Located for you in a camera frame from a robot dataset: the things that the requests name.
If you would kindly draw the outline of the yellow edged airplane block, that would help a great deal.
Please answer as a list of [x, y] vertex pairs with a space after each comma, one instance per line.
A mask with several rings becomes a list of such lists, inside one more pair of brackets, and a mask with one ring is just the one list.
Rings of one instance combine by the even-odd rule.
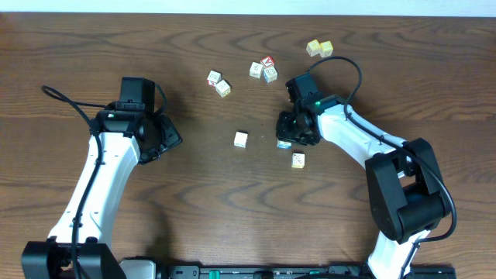
[[305, 154], [293, 153], [291, 157], [291, 166], [293, 168], [303, 168], [305, 166]]

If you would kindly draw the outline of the blue edged pencil block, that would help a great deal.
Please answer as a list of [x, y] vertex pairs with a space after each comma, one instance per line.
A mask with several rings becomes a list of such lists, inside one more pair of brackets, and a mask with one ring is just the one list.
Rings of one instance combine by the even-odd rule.
[[277, 141], [277, 148], [279, 149], [291, 149], [291, 143], [290, 142], [286, 142], [286, 141], [282, 141], [282, 140], [278, 140]]

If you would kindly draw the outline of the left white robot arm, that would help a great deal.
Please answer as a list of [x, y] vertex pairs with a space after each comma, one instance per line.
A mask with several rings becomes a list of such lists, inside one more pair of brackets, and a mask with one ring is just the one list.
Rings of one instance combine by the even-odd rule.
[[163, 89], [144, 77], [124, 77], [119, 100], [101, 105], [93, 119], [83, 115], [91, 138], [84, 169], [58, 223], [43, 242], [29, 241], [22, 252], [27, 278], [166, 278], [156, 260], [117, 260], [111, 251], [116, 214], [133, 168], [158, 160], [182, 141]]

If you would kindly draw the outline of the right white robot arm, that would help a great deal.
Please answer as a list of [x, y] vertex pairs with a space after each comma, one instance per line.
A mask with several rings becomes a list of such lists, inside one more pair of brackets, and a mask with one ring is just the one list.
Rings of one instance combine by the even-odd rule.
[[281, 112], [279, 140], [338, 146], [365, 170], [370, 211], [379, 229], [372, 254], [355, 275], [365, 278], [453, 278], [451, 268], [413, 267], [420, 244], [440, 221], [454, 216], [453, 200], [431, 145], [392, 136], [357, 115], [349, 101], [324, 96], [305, 73], [286, 83], [294, 108]]

